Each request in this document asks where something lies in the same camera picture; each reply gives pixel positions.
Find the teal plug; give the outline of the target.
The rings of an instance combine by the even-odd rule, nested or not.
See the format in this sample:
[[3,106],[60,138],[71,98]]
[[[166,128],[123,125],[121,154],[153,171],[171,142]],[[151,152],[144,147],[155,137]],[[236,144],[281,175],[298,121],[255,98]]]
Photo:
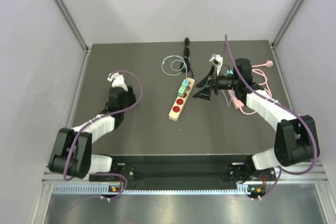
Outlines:
[[183,82],[182,82],[182,84],[181,84],[181,86],[187,88],[189,86],[189,84],[190,84],[189,79],[184,79]]

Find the green plug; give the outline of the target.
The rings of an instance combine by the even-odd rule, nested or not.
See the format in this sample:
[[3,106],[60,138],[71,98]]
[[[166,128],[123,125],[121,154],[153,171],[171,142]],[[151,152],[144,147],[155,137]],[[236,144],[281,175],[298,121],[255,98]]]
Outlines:
[[178,96],[179,97],[184,97],[185,92],[186,92],[186,87],[185,86],[180,86],[180,88],[178,90]]

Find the beige wooden power strip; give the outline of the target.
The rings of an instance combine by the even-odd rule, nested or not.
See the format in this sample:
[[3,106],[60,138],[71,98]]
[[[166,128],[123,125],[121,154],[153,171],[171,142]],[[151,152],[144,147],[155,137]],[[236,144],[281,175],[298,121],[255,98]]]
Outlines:
[[187,78],[190,81],[189,86],[186,88],[186,92],[184,94],[184,97],[179,97],[177,95],[174,104],[169,112],[169,119],[173,121],[177,121],[182,113],[182,110],[184,106],[186,105],[186,102],[191,94],[191,90],[194,87],[195,80],[192,78]]

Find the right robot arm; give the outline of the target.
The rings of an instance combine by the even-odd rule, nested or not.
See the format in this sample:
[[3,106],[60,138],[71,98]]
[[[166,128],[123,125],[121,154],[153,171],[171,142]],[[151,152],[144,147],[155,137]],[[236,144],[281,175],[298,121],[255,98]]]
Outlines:
[[314,119],[298,116],[270,96],[270,92],[253,81],[253,67],[245,58],[235,60],[232,74],[221,74],[223,58],[212,55],[211,70],[196,86],[194,98],[210,101],[220,90],[233,94],[233,99],[259,114],[275,130],[274,147],[248,156],[244,162],[245,174],[258,179],[269,168],[311,160],[316,162],[320,150]]

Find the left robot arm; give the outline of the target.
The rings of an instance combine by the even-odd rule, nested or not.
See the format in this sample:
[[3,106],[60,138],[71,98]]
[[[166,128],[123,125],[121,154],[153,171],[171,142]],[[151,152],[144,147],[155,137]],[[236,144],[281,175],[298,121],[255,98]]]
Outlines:
[[107,180],[114,180],[119,168],[112,158],[92,154],[92,144],[100,137],[116,130],[124,120],[124,112],[137,102],[133,86],[109,89],[109,100],[104,109],[92,120],[81,126],[61,128],[48,163],[53,173],[76,178],[101,173]]

